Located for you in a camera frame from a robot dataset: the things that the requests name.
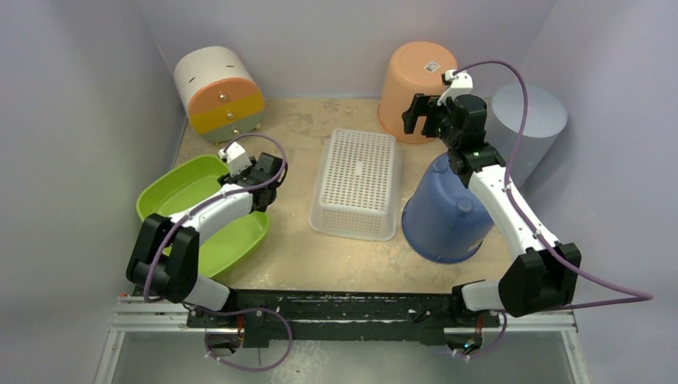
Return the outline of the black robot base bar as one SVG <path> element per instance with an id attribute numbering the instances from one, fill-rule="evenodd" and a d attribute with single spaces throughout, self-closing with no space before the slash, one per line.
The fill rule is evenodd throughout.
<path id="1" fill-rule="evenodd" d="M 189 327 L 241 326 L 244 345 L 273 340 L 465 344 L 478 326 L 499 326 L 488 311 L 471 312 L 452 293 L 237 289 L 221 316 L 188 307 Z"/>

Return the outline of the orange plastic bucket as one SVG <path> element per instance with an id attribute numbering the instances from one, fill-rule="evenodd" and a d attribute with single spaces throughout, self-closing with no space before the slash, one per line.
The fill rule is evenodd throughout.
<path id="1" fill-rule="evenodd" d="M 429 139 L 421 134 L 421 119 L 413 134 L 404 133 L 402 114 L 410 107 L 415 94 L 441 94 L 445 90 L 441 75 L 455 68 L 457 59 L 452 52 L 434 42 L 408 42 L 397 48 L 389 59 L 377 108 L 377 119 L 383 130 L 402 142 L 427 142 Z"/>

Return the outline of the blue plastic bucket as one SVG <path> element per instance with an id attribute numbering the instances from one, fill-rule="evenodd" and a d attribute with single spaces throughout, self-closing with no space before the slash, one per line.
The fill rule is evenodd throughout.
<path id="1" fill-rule="evenodd" d="M 426 169 L 401 215 L 407 243 L 423 258 L 442 264 L 471 258 L 493 228 L 481 201 L 464 187 L 443 153 Z"/>

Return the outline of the large grey plastic bucket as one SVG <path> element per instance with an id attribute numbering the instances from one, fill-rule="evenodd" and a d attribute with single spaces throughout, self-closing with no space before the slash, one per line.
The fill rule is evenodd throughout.
<path id="1" fill-rule="evenodd" d="M 527 85 L 528 115 L 519 150 L 511 168 L 513 183 L 521 188 L 546 155 L 568 121 L 563 104 L 547 90 Z M 485 124 L 486 141 L 508 161 L 515 146 L 523 113 L 519 84 L 500 88 L 490 99 Z"/>

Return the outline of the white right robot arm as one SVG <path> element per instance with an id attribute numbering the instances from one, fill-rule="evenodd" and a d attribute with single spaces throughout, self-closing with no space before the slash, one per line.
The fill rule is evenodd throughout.
<path id="1" fill-rule="evenodd" d="M 443 100 L 417 93 L 402 114 L 405 134 L 413 133 L 419 118 L 425 120 L 422 134 L 445 144 L 451 171 L 483 204 L 513 257 L 500 280 L 453 287 L 450 318 L 467 326 L 485 310 L 521 317 L 570 304 L 580 250 L 543 226 L 507 175 L 505 160 L 485 140 L 485 101 L 472 94 Z"/>

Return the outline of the pale green perforated basket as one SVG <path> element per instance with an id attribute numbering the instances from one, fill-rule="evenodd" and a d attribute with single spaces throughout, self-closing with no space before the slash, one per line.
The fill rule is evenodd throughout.
<path id="1" fill-rule="evenodd" d="M 335 129 L 323 148 L 309 227 L 343 238 L 391 240 L 401 200 L 401 158 L 392 135 Z"/>

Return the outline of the lime green plastic tray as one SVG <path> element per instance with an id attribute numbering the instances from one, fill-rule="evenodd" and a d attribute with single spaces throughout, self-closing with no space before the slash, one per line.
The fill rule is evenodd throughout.
<path id="1" fill-rule="evenodd" d="M 226 164 L 215 155 L 192 158 L 141 192 L 138 216 L 143 220 L 150 214 L 168 216 L 187 210 L 217 192 L 221 187 L 217 179 L 227 173 Z M 262 212 L 231 222 L 201 245 L 198 272 L 215 278 L 254 250 L 269 228 L 269 215 Z"/>

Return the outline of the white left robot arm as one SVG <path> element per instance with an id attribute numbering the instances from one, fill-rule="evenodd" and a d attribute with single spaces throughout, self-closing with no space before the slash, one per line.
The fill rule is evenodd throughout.
<path id="1" fill-rule="evenodd" d="M 238 305 L 229 300 L 229 287 L 199 273 L 200 248 L 231 222 L 266 211 L 287 167 L 285 159 L 272 154 L 248 157 L 244 169 L 219 177 L 219 190 L 195 206 L 170 216 L 149 215 L 134 244 L 126 279 L 148 295 L 206 308 L 217 326 L 234 324 Z"/>

